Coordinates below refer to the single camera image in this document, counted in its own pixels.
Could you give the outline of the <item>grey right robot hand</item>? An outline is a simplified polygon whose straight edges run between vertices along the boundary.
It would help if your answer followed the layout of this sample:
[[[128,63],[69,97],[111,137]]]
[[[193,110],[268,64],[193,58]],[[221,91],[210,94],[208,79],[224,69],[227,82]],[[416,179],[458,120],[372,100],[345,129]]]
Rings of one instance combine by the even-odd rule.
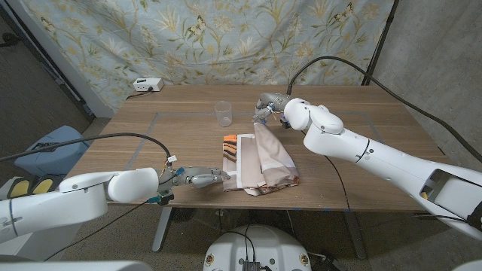
[[[253,121],[265,123],[270,115],[283,112],[291,100],[290,96],[281,93],[262,93],[255,106]]]

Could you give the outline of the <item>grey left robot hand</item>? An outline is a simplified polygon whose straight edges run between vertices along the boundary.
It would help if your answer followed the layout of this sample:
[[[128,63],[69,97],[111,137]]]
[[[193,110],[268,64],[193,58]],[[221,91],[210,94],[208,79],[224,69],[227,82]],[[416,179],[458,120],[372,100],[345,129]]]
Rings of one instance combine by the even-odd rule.
[[[168,190],[174,186],[193,184],[196,188],[229,180],[230,176],[223,170],[209,167],[181,167],[169,169],[159,177],[159,189]]]

